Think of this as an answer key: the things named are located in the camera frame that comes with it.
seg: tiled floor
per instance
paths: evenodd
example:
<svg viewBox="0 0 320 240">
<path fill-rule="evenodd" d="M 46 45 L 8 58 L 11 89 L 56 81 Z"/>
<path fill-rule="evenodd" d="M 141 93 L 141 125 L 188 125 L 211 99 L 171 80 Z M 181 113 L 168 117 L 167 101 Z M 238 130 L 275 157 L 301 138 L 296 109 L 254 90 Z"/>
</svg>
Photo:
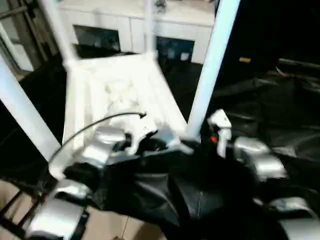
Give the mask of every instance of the tiled floor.
<svg viewBox="0 0 320 240">
<path fill-rule="evenodd" d="M 0 209 L 18 192 L 10 183 L 0 181 Z M 18 223 L 31 207 L 31 198 L 23 194 L 7 212 L 6 217 Z M 101 212 L 89 208 L 89 222 L 83 240 L 166 240 L 159 227 L 132 217 L 114 212 Z M 18 240 L 10 232 L 0 227 L 0 240 Z"/>
</svg>

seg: black fabric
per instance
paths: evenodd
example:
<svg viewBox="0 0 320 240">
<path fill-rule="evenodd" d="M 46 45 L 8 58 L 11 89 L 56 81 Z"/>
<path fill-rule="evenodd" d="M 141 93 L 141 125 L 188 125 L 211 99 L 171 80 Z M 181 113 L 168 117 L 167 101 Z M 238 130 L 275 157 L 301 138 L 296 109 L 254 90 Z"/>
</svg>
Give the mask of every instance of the black fabric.
<svg viewBox="0 0 320 240">
<path fill-rule="evenodd" d="M 109 166 L 92 200 L 98 208 L 159 225 L 170 239 L 286 239 L 252 201 L 255 180 L 240 163 L 202 146 Z"/>
</svg>

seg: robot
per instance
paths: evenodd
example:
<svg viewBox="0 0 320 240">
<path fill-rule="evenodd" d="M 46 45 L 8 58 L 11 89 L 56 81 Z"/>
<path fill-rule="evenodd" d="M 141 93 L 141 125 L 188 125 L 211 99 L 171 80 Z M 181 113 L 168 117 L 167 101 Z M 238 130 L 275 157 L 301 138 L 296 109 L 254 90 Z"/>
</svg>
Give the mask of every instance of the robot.
<svg viewBox="0 0 320 240">
<path fill-rule="evenodd" d="M 231 211 L 231 216 L 241 215 L 240 212 L 245 210 L 246 206 L 254 205 L 254 208 L 259 209 L 262 214 L 266 214 L 268 219 L 273 222 L 273 225 L 265 225 L 265 228 L 269 234 L 273 234 L 274 238 L 289 240 L 318 239 L 320 236 L 320 222 L 316 211 L 309 204 L 307 197 L 302 197 L 292 191 L 293 182 L 288 171 L 272 150 L 257 139 L 232 136 L 232 125 L 222 109 L 209 117 L 207 122 L 211 129 L 211 137 L 206 143 L 204 139 L 201 140 L 201 143 L 190 139 L 180 139 L 169 127 L 161 126 L 156 131 L 146 133 L 144 138 L 139 140 L 139 147 L 134 155 L 126 154 L 126 149 L 133 144 L 134 139 L 130 132 L 105 124 L 95 124 L 90 140 L 73 154 L 72 159 L 68 160 L 68 166 L 63 172 L 65 178 L 55 185 L 43 206 L 31 221 L 26 231 L 26 239 L 81 239 L 89 219 L 86 208 L 90 204 L 90 199 L 97 189 L 101 188 L 101 185 L 103 188 L 106 187 L 104 186 L 106 182 L 103 180 L 106 169 L 112 169 L 117 166 L 117 172 L 122 171 L 122 168 L 127 173 L 128 171 L 134 172 L 134 165 L 131 165 L 131 168 L 126 168 L 125 164 L 142 162 L 142 165 L 157 165 L 156 163 L 160 162 L 161 165 L 165 166 L 168 165 L 168 161 L 176 161 L 174 160 L 176 157 L 173 156 L 184 156 L 187 159 L 196 155 L 197 152 L 205 152 L 205 155 L 209 158 L 208 165 L 204 161 L 201 162 L 201 160 L 199 164 L 205 165 L 204 168 L 210 166 L 217 168 L 217 171 L 213 171 L 212 174 L 219 174 L 219 172 L 225 171 L 226 175 L 230 175 L 228 179 L 232 179 L 232 168 L 236 168 L 235 171 L 241 169 L 245 172 L 241 176 L 248 176 L 248 179 L 250 179 L 248 182 L 252 184 L 241 185 L 240 183 L 240 191 L 233 194 L 226 189 L 229 185 L 222 183 L 224 189 L 221 188 L 222 192 L 218 192 L 218 188 L 215 186 L 219 186 L 220 183 L 202 184 L 200 183 L 201 180 L 197 179 L 197 176 L 190 180 L 185 173 L 192 172 L 197 175 L 197 170 L 191 167 L 197 164 L 193 165 L 192 161 L 185 160 L 185 169 L 182 170 L 183 167 L 181 166 L 183 164 L 178 164 L 177 170 L 172 170 L 175 169 L 174 167 L 167 170 L 172 176 L 174 175 L 172 177 L 174 183 L 163 187 L 158 184 L 166 182 L 161 178 L 162 180 L 158 181 L 158 185 L 153 185 L 153 183 L 149 185 L 149 187 L 156 186 L 154 189 L 168 196 L 162 199 L 162 203 L 171 206 L 171 208 L 167 207 L 166 209 L 173 209 L 173 212 L 176 213 L 175 215 L 178 216 L 179 226 L 172 227 L 177 224 L 175 224 L 174 217 L 170 217 L 168 211 L 158 211 L 159 209 L 153 209 L 147 204 L 144 206 L 132 204 L 132 206 L 123 206 L 123 209 L 119 209 L 118 207 L 121 204 L 118 204 L 118 207 L 114 210 L 144 220 L 149 219 L 152 223 L 159 224 L 167 239 L 173 239 L 172 236 L 182 236 L 182 232 L 188 233 L 189 239 L 202 239 L 203 237 L 212 239 L 212 235 L 203 236 L 197 231 L 208 227 L 214 228 L 216 225 L 216 231 L 212 230 L 211 232 L 214 232 L 215 237 L 217 237 L 224 231 L 232 232 L 234 226 L 237 225 L 226 224 L 224 219 L 226 217 L 225 211 L 223 215 L 218 214 L 220 209 L 225 208 L 221 205 L 221 202 L 229 203 L 230 207 L 228 206 L 226 209 Z M 207 178 L 205 175 L 210 172 L 210 170 L 208 172 L 202 171 L 201 174 L 203 174 L 204 179 L 214 179 L 216 181 L 219 181 L 223 176 L 222 174 L 217 177 L 210 178 L 209 176 Z M 154 176 L 160 173 L 163 173 L 163 170 L 152 172 Z M 160 178 L 157 178 L 157 176 L 153 180 L 140 178 L 137 182 L 141 185 L 142 182 L 152 182 L 155 179 L 159 180 Z M 133 195 L 128 195 L 132 196 L 132 198 L 127 200 L 135 201 L 133 196 L 139 194 L 137 192 L 138 188 L 126 188 L 126 180 L 122 179 L 122 181 L 124 187 L 119 191 L 132 191 Z M 162 195 L 147 189 L 146 187 L 145 192 L 148 192 L 149 195 L 140 195 L 140 198 L 146 196 L 146 203 L 156 202 L 159 196 Z M 250 192 L 247 195 L 248 197 L 239 196 L 241 193 L 246 195 L 248 192 Z M 201 200 L 192 199 L 193 196 L 198 196 L 198 193 L 200 193 Z M 238 196 L 236 201 L 224 197 L 229 194 L 233 198 Z M 194 207 L 195 205 L 198 208 L 196 213 L 193 212 L 196 208 Z M 181 206 L 186 206 L 187 210 L 184 211 Z M 252 225 L 249 232 L 254 231 L 256 229 Z M 238 235 L 238 237 L 239 239 L 244 239 L 242 235 Z M 250 238 L 247 236 L 245 239 L 268 239 L 266 236 L 264 237 Z"/>
</svg>

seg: white object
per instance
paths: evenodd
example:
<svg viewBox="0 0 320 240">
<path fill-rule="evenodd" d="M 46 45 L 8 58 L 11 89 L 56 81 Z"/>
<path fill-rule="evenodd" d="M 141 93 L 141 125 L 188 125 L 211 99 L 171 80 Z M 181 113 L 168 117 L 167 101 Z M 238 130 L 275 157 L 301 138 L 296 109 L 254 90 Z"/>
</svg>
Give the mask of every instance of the white object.
<svg viewBox="0 0 320 240">
<path fill-rule="evenodd" d="M 225 158 L 227 144 L 232 137 L 231 122 L 229 121 L 225 111 L 222 109 L 215 111 L 215 113 L 209 117 L 208 122 L 210 125 L 220 128 L 218 131 L 219 141 L 217 143 L 216 151 L 220 157 Z"/>
<path fill-rule="evenodd" d="M 223 109 L 215 111 L 215 113 L 209 117 L 208 122 L 212 125 L 217 125 L 221 129 L 230 129 L 232 127 L 231 122 Z"/>
<path fill-rule="evenodd" d="M 188 120 L 187 133 L 190 136 L 197 137 L 199 135 L 202 123 L 206 117 L 240 1 L 220 1 L 216 22 L 211 33 L 206 59 L 202 67 Z"/>
<path fill-rule="evenodd" d="M 41 0 L 42 8 L 47 16 L 47 19 L 54 31 L 55 39 L 59 45 L 64 62 L 75 61 L 76 53 L 71 47 L 69 38 L 61 20 L 59 12 L 56 10 L 56 3 L 54 0 Z"/>
<path fill-rule="evenodd" d="M 0 37 L 3 40 L 5 46 L 9 50 L 12 58 L 19 66 L 20 69 L 25 71 L 33 71 L 34 68 L 26 54 L 24 47 L 21 44 L 13 44 L 8 36 L 4 26 L 0 22 Z"/>
<path fill-rule="evenodd" d="M 53 153 L 60 148 L 60 144 L 21 88 L 2 56 L 0 56 L 0 76 L 1 101 L 48 161 Z"/>
<path fill-rule="evenodd" d="M 145 21 L 145 0 L 63 0 L 58 6 L 72 43 L 78 44 L 74 25 L 117 30 L 122 52 L 145 53 L 154 45 L 146 25 L 160 37 L 194 41 L 191 61 L 203 64 L 215 21 L 212 3 L 169 0 L 166 11 Z"/>
</svg>

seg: white vertical pole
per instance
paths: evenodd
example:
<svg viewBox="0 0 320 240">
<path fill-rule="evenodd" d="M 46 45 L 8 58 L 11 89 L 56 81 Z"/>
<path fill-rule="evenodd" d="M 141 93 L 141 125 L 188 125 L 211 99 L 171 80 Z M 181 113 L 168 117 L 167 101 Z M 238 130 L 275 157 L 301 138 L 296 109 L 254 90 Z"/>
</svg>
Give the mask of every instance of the white vertical pole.
<svg viewBox="0 0 320 240">
<path fill-rule="evenodd" d="M 198 137 L 205 120 L 241 0 L 221 0 L 212 29 L 187 125 L 187 134 Z"/>
<path fill-rule="evenodd" d="M 0 99 L 48 161 L 60 144 L 0 55 Z"/>
<path fill-rule="evenodd" d="M 154 31 L 155 31 L 155 24 L 154 24 L 154 17 L 153 11 L 155 1 L 154 0 L 144 0 L 144 24 L 145 24 L 145 51 L 147 53 L 154 53 L 156 49 Z"/>
<path fill-rule="evenodd" d="M 76 60 L 77 55 L 68 38 L 56 0 L 40 0 L 40 2 L 59 46 L 63 62 L 68 63 Z"/>
</svg>

